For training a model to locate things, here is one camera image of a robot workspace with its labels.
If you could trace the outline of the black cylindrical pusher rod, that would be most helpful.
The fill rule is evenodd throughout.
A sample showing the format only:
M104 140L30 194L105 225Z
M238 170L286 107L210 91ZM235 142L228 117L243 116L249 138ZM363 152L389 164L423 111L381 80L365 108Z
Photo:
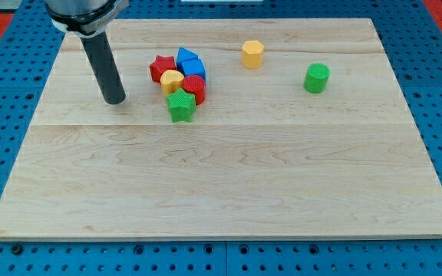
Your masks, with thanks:
M82 38L81 43L104 101L110 105L122 103L126 94L106 33Z

